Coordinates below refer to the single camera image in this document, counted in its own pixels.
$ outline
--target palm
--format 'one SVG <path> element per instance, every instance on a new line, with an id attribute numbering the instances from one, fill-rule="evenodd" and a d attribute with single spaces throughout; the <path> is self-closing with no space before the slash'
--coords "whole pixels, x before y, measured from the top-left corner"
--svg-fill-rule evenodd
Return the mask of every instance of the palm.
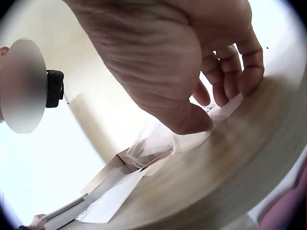
<path id="1" fill-rule="evenodd" d="M 131 98 L 175 133 L 200 132 L 211 124 L 189 102 L 193 95 L 201 105 L 210 103 L 200 71 L 220 106 L 239 92 L 252 92 L 263 77 L 262 49 L 247 1 L 66 2 Z M 233 43 L 243 55 L 243 73 Z"/>

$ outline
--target paper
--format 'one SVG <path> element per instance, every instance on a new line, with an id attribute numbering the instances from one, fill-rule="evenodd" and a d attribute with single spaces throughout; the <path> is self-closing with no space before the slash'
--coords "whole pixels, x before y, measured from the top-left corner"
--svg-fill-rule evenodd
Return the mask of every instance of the paper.
<path id="1" fill-rule="evenodd" d="M 108 177 L 117 174 L 119 169 L 113 169 Z M 132 190 L 146 173 L 146 169 L 139 169 L 128 175 L 123 175 L 119 181 L 95 202 L 93 202 L 76 220 L 85 223 L 105 224 L 115 215 Z"/>

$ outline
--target wrinkled skin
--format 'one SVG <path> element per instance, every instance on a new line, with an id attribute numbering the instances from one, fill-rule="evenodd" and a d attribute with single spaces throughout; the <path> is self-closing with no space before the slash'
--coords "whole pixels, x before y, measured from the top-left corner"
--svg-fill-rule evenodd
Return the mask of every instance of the wrinkled skin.
<path id="1" fill-rule="evenodd" d="M 189 102 L 193 95 L 201 105 L 210 103 L 200 71 L 219 106 L 238 93 L 248 96 L 263 78 L 247 0 L 65 2 L 130 97 L 177 134 L 212 127 L 209 116 Z"/>

